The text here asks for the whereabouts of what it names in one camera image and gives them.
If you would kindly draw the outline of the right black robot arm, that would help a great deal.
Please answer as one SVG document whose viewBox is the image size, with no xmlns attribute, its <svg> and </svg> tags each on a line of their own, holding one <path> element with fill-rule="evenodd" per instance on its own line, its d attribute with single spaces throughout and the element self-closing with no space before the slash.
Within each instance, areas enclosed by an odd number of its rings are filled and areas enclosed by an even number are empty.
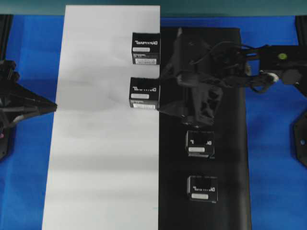
<svg viewBox="0 0 307 230">
<path fill-rule="evenodd" d="M 225 89 L 265 93 L 278 81 L 306 95 L 305 46 L 252 47 L 234 41 L 210 45 L 179 28 L 173 54 L 159 76 L 158 111 L 186 125 L 211 126 Z"/>
</svg>

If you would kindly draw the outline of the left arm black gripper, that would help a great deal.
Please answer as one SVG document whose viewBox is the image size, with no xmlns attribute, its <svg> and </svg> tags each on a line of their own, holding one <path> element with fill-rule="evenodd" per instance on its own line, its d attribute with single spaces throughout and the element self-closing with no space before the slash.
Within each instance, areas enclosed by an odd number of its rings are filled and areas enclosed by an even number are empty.
<svg viewBox="0 0 307 230">
<path fill-rule="evenodd" d="M 0 124 L 3 126 L 15 126 L 23 120 L 56 110 L 56 103 L 16 82 L 0 84 Z"/>
</svg>

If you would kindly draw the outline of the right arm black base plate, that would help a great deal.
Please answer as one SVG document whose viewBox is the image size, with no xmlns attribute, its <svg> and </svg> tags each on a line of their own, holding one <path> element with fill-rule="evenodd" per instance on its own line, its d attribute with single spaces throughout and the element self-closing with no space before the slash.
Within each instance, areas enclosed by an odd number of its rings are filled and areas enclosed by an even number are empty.
<svg viewBox="0 0 307 230">
<path fill-rule="evenodd" d="M 296 159 L 307 167 L 307 112 L 304 111 L 292 125 Z"/>
</svg>

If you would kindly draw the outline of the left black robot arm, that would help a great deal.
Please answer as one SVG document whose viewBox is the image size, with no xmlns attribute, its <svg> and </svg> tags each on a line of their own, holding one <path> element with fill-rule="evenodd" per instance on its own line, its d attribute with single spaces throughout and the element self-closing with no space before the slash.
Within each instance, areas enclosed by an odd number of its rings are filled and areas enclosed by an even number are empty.
<svg viewBox="0 0 307 230">
<path fill-rule="evenodd" d="M 0 62 L 0 159 L 8 155 L 11 129 L 17 123 L 53 113 L 57 104 L 18 83 L 19 73 L 14 61 Z"/>
</svg>

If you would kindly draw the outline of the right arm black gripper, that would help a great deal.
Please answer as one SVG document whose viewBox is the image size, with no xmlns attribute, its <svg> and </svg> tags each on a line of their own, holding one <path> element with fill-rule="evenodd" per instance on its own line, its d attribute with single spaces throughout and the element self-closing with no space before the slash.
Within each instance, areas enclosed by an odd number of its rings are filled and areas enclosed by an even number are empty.
<svg viewBox="0 0 307 230">
<path fill-rule="evenodd" d="M 212 126 L 222 98 L 219 79 L 212 73 L 213 50 L 198 34 L 179 28 L 176 58 L 171 57 L 160 78 L 175 78 L 180 88 L 176 101 L 160 105 L 160 113 L 179 117 L 191 126 Z"/>
</svg>

